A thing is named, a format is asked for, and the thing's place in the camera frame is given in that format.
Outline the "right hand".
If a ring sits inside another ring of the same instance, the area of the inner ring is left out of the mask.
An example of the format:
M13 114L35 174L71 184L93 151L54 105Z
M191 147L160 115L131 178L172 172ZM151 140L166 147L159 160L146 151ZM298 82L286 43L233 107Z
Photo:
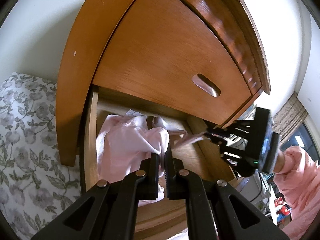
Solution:
M281 152L281 150L278 150L277 154L277 160L273 170L274 173L279 173L285 165L285 154Z

